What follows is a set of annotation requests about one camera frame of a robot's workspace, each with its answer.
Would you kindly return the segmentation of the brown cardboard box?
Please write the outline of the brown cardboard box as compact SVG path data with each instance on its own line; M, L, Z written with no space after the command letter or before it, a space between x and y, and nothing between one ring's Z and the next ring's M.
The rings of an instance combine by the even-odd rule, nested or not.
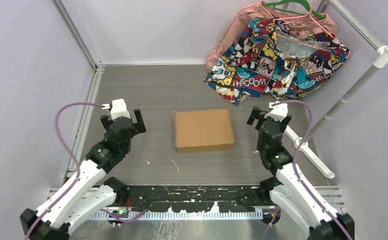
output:
M227 108L176 112L174 126L177 153L226 151L235 146Z

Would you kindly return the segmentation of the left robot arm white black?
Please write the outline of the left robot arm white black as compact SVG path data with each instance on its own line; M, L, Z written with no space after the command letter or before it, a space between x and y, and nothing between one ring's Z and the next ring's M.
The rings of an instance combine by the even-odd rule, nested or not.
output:
M68 240L75 230L101 209L114 204L123 206L128 200L127 186L115 177L107 179L94 193L86 193L105 177L131 151L134 136L145 133L140 109L134 110L136 122L126 111L114 120L101 117L106 133L78 166L78 170L45 203L21 215L25 239Z

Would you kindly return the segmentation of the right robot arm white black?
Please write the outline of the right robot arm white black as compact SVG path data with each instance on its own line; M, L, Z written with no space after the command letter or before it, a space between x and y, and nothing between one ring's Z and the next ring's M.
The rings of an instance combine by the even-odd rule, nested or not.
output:
M259 198L276 204L302 229L308 240L353 240L355 221L330 205L303 175L293 156L283 146L283 134L291 116L284 104L270 111L255 106L247 124L258 131L256 149L272 177L259 184Z

